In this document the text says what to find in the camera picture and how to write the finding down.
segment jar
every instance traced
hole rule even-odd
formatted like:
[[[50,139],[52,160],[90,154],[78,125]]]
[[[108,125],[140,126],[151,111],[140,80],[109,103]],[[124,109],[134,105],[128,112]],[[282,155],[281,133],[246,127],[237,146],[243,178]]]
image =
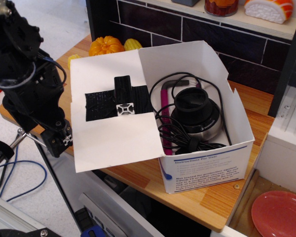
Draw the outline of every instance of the jar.
[[[214,16],[231,16],[238,10],[238,0],[205,0],[204,8]]]

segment cable bundle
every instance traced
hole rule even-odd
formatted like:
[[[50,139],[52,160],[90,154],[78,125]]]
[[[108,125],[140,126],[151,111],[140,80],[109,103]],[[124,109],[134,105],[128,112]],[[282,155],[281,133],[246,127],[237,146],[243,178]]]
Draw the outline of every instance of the cable bundle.
[[[229,145],[231,145],[231,140],[230,140],[228,130],[227,130],[226,124],[225,124],[225,119],[224,119],[221,93],[220,93],[220,90],[218,89],[218,87],[216,85],[214,85],[212,82],[209,82],[209,81],[206,81],[206,80],[201,79],[199,77],[196,77],[196,76],[194,76],[193,74],[190,74],[190,73],[185,73],[185,72],[173,73],[173,74],[170,74],[168,76],[165,76],[165,77],[161,78],[160,80],[158,80],[153,85],[153,87],[151,88],[151,91],[149,93],[150,98],[151,98],[151,94],[152,94],[154,88],[161,81],[163,81],[163,80],[165,80],[165,79],[167,79],[169,77],[179,75],[179,74],[183,74],[183,76],[181,76],[176,81],[174,86],[172,87],[171,95],[172,95],[173,99],[175,98],[174,89],[175,89],[177,83],[180,80],[184,79],[184,78],[194,78],[194,79],[196,79],[199,86],[201,85],[200,84],[201,81],[209,83],[210,85],[212,85],[217,90],[217,92],[219,94],[219,98],[220,98],[220,104],[221,104],[221,116],[222,116],[223,127],[224,127],[224,130],[226,132],[226,136],[228,138]],[[174,104],[166,105],[166,106],[162,107],[159,111],[156,111],[156,109],[153,108],[153,110],[156,113],[155,118],[160,120],[161,123],[162,123],[158,127],[160,137],[164,141],[166,140],[166,141],[170,142],[170,143],[167,143],[167,144],[170,144],[170,145],[165,145],[165,142],[164,142],[163,147],[165,149],[178,149],[176,151],[176,155],[178,155],[178,154],[191,153],[191,152],[196,152],[196,151],[208,151],[208,150],[213,150],[213,149],[217,149],[217,148],[221,148],[221,147],[226,146],[226,145],[220,144],[220,143],[207,143],[207,142],[200,141],[195,136],[189,135],[186,132],[186,130],[183,128],[181,123],[179,121],[177,121],[175,118],[173,118],[171,116],[160,115],[163,110],[168,109],[170,106],[174,106]]]

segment wooden table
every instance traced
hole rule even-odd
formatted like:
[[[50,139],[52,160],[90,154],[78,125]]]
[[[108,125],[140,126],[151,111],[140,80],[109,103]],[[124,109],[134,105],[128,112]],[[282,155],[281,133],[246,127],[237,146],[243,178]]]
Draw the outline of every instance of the wooden table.
[[[68,57],[73,54],[87,57],[90,44],[91,36],[87,36],[58,60],[68,74],[65,92],[60,99],[59,106],[64,109],[66,119],[69,121],[71,121],[71,90],[70,71],[67,66]],[[267,115],[273,99],[272,95],[231,81],[229,83],[232,89],[237,88],[239,92],[256,139],[245,179],[178,194],[167,194],[157,159],[114,166],[102,169],[102,171],[203,226],[221,232],[240,201],[242,190],[253,172],[253,165],[274,121],[274,118]],[[5,119],[14,122],[2,106],[0,112]],[[33,130],[35,135],[41,132],[42,128],[39,126]],[[74,148],[69,148],[67,152],[73,155]]]

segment sushi toy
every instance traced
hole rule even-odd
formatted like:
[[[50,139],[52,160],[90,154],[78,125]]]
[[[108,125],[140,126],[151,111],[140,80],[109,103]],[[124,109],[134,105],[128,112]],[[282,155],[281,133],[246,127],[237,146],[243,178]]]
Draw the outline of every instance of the sushi toy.
[[[292,15],[292,0],[247,0],[245,13],[248,16],[283,24]]]

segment shelf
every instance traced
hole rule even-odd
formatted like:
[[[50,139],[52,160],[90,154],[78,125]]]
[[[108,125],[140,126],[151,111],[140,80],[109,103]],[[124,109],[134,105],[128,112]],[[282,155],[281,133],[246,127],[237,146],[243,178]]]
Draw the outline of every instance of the shelf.
[[[233,25],[236,27],[241,27],[247,30],[252,30],[255,32],[271,35],[274,37],[279,37],[287,40],[292,40],[295,30],[296,30],[296,18],[290,18],[283,24],[273,23],[259,18],[247,16],[245,14],[245,9],[243,5],[239,5],[236,14],[228,17],[216,17],[205,12],[204,3],[205,0],[199,1],[193,7],[177,4],[171,2],[171,0],[140,0],[142,2],[150,3],[160,7],[164,7],[170,10],[179,11],[182,13],[187,13],[194,16],[199,16],[205,19],[218,21],[220,23],[225,23]]]

